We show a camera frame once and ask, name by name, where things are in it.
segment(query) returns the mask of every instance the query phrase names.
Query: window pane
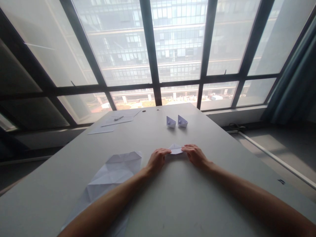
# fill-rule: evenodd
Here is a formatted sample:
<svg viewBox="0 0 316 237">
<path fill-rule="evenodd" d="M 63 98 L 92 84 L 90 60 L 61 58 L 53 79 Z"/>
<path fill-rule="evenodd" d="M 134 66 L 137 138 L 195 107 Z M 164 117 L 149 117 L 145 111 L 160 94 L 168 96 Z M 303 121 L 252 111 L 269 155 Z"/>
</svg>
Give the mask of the window pane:
<svg viewBox="0 0 316 237">
<path fill-rule="evenodd" d="M 161 88 L 162 105 L 192 103 L 197 106 L 198 85 Z"/>
<path fill-rule="evenodd" d="M 259 0 L 218 0 L 207 75 L 238 73 Z"/>
<path fill-rule="evenodd" d="M 156 106 L 153 89 L 111 92 L 118 110 Z"/>
<path fill-rule="evenodd" d="M 28 72 L 0 39 L 0 93 L 41 92 Z"/>
<path fill-rule="evenodd" d="M 77 124 L 98 121 L 112 111 L 105 93 L 59 96 L 59 100 Z"/>
<path fill-rule="evenodd" d="M 207 0 L 150 2 L 159 81 L 200 79 Z"/>
<path fill-rule="evenodd" d="M 0 0 L 12 25 L 56 86 L 97 84 L 58 0 Z"/>
<path fill-rule="evenodd" d="M 17 128 L 7 120 L 2 114 L 0 114 L 0 127 L 2 127 L 5 131 L 14 131 Z"/>
<path fill-rule="evenodd" d="M 266 100 L 275 80 L 276 78 L 245 81 L 237 106 L 262 104 Z"/>
<path fill-rule="evenodd" d="M 73 1 L 108 86 L 152 83 L 136 1 Z"/>
<path fill-rule="evenodd" d="M 279 73 L 316 0 L 275 0 L 248 75 Z"/>
<path fill-rule="evenodd" d="M 237 84 L 237 81 L 204 84 L 201 110 L 229 108 Z"/>
<path fill-rule="evenodd" d="M 3 106 L 27 129 L 46 129 L 69 125 L 48 98 L 1 101 Z"/>
</svg>

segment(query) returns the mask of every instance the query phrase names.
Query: pen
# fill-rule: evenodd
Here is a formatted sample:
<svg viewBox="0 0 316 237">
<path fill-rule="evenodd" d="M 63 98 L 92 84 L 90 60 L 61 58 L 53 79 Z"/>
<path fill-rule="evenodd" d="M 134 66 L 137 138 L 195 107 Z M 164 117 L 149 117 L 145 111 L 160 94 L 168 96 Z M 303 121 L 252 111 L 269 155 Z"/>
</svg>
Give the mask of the pen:
<svg viewBox="0 0 316 237">
<path fill-rule="evenodd" d="M 117 121 L 117 120 L 119 120 L 119 119 L 121 119 L 121 118 L 123 118 L 124 116 L 121 116 L 121 117 L 119 117 L 119 118 L 115 118 L 114 119 L 114 121 Z"/>
</svg>

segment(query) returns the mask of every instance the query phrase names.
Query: black window frame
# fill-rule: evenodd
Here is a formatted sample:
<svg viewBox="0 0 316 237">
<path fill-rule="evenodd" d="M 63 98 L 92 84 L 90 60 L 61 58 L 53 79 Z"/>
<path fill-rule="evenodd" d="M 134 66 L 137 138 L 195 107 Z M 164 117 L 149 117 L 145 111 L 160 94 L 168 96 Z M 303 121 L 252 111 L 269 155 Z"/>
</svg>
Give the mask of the black window frame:
<svg viewBox="0 0 316 237">
<path fill-rule="evenodd" d="M 32 93 L 17 93 L 10 95 L 0 95 L 0 101 L 6 100 L 18 100 L 18 99 L 26 99 L 26 98 L 38 98 L 38 97 L 47 97 L 53 105 L 57 108 L 57 110 L 61 113 L 61 115 L 66 119 L 69 123 L 67 126 L 62 127 L 54 127 L 51 129 L 65 129 L 65 128 L 76 128 L 76 127 L 85 127 L 90 126 L 93 123 L 86 124 L 77 124 L 72 116 L 69 114 L 67 109 L 63 106 L 60 100 L 57 98 L 58 96 L 63 95 L 77 95 L 77 94 L 88 94 L 88 93 L 98 93 L 104 92 L 107 96 L 109 104 L 113 111 L 117 110 L 113 98 L 110 92 L 115 91 L 127 91 L 127 90 L 136 90 L 136 89 L 147 89 L 152 88 L 156 106 L 162 105 L 161 99 L 161 88 L 162 87 L 174 87 L 174 86 L 187 86 L 187 85 L 199 85 L 198 88 L 198 98 L 197 98 L 197 108 L 200 109 L 201 101 L 202 101 L 202 92 L 204 84 L 209 83 L 218 83 L 218 82 L 230 82 L 230 81 L 238 81 L 238 85 L 236 87 L 236 91 L 234 93 L 233 101 L 230 107 L 228 108 L 220 108 L 220 109 L 211 109 L 204 110 L 205 111 L 214 111 L 214 110 L 225 110 L 225 109 L 235 109 L 242 107 L 251 107 L 257 105 L 267 105 L 268 101 L 280 80 L 286 66 L 288 65 L 291 57 L 296 51 L 298 45 L 300 44 L 303 36 L 305 35 L 308 27 L 310 26 L 312 20 L 316 15 L 316 7 L 314 7 L 312 13 L 310 14 L 305 26 L 303 27 L 293 49 L 291 50 L 289 57 L 287 58 L 285 64 L 283 65 L 280 73 L 276 74 L 265 74 L 265 75 L 253 75 L 248 76 L 248 72 L 250 66 L 252 64 L 252 60 L 256 53 L 257 47 L 259 45 L 262 33 L 264 31 L 265 25 L 268 21 L 271 8 L 274 4 L 274 0 L 261 0 L 256 18 L 254 20 L 251 34 L 249 37 L 249 41 L 241 62 L 241 66 L 239 72 L 236 74 L 224 74 L 224 75 L 211 75 L 207 76 L 207 67 L 210 55 L 212 34 L 214 29 L 214 22 L 216 16 L 217 9 L 217 0 L 209 0 L 207 6 L 207 14 L 206 14 L 206 23 L 205 23 L 205 32 L 204 32 L 204 45 L 203 45 L 203 53 L 202 53 L 202 63 L 200 70 L 200 79 L 198 80 L 189 80 L 189 81 L 173 81 L 173 82 L 159 82 L 159 74 L 158 74 L 158 64 L 156 57 L 156 47 L 154 40 L 154 30 L 152 23 L 152 15 L 151 15 L 151 4 L 150 1 L 140 0 L 141 13 L 143 18 L 143 25 L 145 31 L 145 40 L 147 45 L 148 52 L 148 60 L 151 71 L 152 84 L 136 84 L 136 85 L 124 85 L 124 86 L 107 86 L 105 79 L 103 77 L 102 71 L 99 67 L 97 59 L 92 51 L 88 38 L 86 36 L 85 30 L 80 22 L 80 19 L 76 13 L 75 7 L 71 0 L 60 0 L 60 3 L 68 17 L 68 20 L 75 32 L 75 35 L 82 47 L 82 50 L 89 62 L 89 65 L 92 69 L 92 72 L 95 75 L 95 78 L 98 82 L 96 85 L 85 85 L 85 86 L 68 86 L 68 87 L 57 87 L 48 76 L 46 71 L 40 65 L 38 60 L 29 50 L 27 45 L 24 44 L 23 39 L 15 30 L 13 25 L 10 23 L 8 18 L 5 16 L 4 12 L 0 9 L 0 38 L 6 44 L 6 46 L 11 50 L 13 55 L 18 59 L 21 65 L 26 69 L 26 71 L 30 74 L 30 76 L 34 79 L 37 85 L 40 87 L 42 92 L 32 92 Z M 264 103 L 256 104 L 256 105 L 246 105 L 237 107 L 237 102 L 242 92 L 244 83 L 246 80 L 257 80 L 257 79 L 268 79 L 268 78 L 276 78 L 268 96 L 266 97 Z M 23 126 L 17 118 L 12 116 L 5 108 L 0 106 L 0 113 L 6 117 L 13 125 L 15 125 L 18 129 L 15 131 L 11 131 L 10 133 L 20 133 L 20 132 L 31 132 L 34 130 L 29 130 L 27 127 Z"/>
</svg>

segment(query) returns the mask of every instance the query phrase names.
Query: creased paper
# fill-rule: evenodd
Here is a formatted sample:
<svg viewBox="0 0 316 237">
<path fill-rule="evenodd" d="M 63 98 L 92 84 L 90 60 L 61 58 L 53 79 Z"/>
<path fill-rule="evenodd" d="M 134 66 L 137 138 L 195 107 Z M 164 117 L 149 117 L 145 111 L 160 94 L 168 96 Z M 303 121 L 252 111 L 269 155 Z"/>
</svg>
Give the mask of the creased paper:
<svg viewBox="0 0 316 237">
<path fill-rule="evenodd" d="M 169 147 L 169 149 L 171 150 L 171 154 L 173 154 L 173 155 L 182 153 L 183 151 L 181 151 L 181 148 L 182 148 L 181 146 L 179 146 L 179 145 L 177 145 L 177 144 L 175 144 L 175 143 L 173 143 L 173 144 Z"/>
<path fill-rule="evenodd" d="M 188 121 L 185 120 L 180 115 L 178 115 L 178 126 L 180 126 L 180 127 L 187 127 L 187 125 L 188 125 Z"/>
<path fill-rule="evenodd" d="M 140 151 L 111 156 L 87 185 L 62 230 L 99 197 L 139 172 L 141 160 L 142 153 Z M 129 208 L 130 204 L 120 213 L 104 236 L 124 236 L 129 217 Z"/>
<path fill-rule="evenodd" d="M 167 127 L 175 128 L 176 123 L 176 121 L 167 116 Z"/>
</svg>

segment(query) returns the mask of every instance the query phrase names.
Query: table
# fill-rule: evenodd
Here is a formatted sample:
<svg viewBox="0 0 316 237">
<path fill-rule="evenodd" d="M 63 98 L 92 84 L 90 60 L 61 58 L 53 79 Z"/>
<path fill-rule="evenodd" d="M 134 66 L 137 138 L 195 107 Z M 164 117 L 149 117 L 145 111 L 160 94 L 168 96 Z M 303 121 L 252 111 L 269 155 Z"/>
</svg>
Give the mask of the table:
<svg viewBox="0 0 316 237">
<path fill-rule="evenodd" d="M 316 205 L 190 103 L 144 108 L 111 133 L 85 130 L 0 198 L 0 236 L 56 236 L 95 173 L 114 154 L 197 144 L 209 159 L 274 194 L 316 223 Z M 166 127 L 181 115 L 187 128 Z M 125 236 L 270 236 L 229 193 L 184 157 L 138 193 Z"/>
</svg>

